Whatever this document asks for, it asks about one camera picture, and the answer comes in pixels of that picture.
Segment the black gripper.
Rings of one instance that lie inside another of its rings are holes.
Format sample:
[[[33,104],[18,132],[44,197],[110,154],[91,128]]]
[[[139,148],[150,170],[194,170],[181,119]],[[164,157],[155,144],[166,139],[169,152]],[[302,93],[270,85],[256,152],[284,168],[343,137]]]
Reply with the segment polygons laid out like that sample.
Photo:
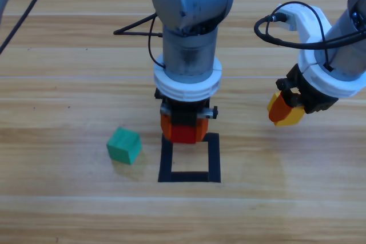
[[[166,140],[171,139],[172,125],[196,126],[196,142],[202,142],[208,131],[208,119],[216,119],[218,107],[210,107],[210,98],[195,102],[171,99],[158,88],[154,96],[162,100],[160,106],[161,129]]]
[[[315,89],[295,64],[285,78],[276,81],[276,92],[268,103],[268,117],[273,123],[299,123],[300,106],[306,114],[328,110],[339,99]]]

